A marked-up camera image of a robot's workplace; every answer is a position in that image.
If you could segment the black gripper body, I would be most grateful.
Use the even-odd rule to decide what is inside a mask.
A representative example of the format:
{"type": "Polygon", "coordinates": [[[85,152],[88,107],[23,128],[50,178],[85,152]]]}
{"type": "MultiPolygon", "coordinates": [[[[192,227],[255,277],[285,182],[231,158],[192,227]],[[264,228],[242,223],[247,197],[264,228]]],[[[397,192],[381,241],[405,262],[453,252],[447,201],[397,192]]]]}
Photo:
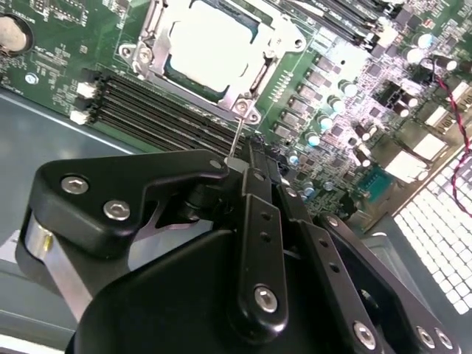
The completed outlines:
{"type": "Polygon", "coordinates": [[[285,256],[289,320],[249,344],[229,321],[235,237],[207,232],[107,285],[83,314],[68,353],[348,353],[305,262],[285,256]]]}

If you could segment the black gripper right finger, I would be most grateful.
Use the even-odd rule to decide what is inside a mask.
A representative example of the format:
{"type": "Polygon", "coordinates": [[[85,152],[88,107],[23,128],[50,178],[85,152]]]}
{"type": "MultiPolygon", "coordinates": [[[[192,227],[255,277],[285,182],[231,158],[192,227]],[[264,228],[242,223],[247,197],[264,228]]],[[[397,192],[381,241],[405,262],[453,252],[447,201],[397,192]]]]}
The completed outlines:
{"type": "Polygon", "coordinates": [[[288,323],[283,248],[296,247],[314,291],[305,293],[337,353],[459,353],[440,321],[336,216],[312,221],[284,185],[279,158],[249,139],[249,318],[269,336],[288,323]]]}

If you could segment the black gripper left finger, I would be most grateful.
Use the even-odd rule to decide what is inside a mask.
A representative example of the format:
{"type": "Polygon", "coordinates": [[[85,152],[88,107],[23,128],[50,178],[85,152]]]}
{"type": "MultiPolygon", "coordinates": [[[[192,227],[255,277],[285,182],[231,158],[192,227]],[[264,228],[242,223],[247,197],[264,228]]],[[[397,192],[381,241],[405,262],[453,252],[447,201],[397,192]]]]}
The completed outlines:
{"type": "Polygon", "coordinates": [[[242,333],[278,334],[288,322],[277,163],[249,150],[222,159],[187,150],[70,159],[34,177],[20,243],[21,269],[81,319],[101,290],[129,273],[137,240],[211,221],[236,237],[229,312],[242,333]]]}

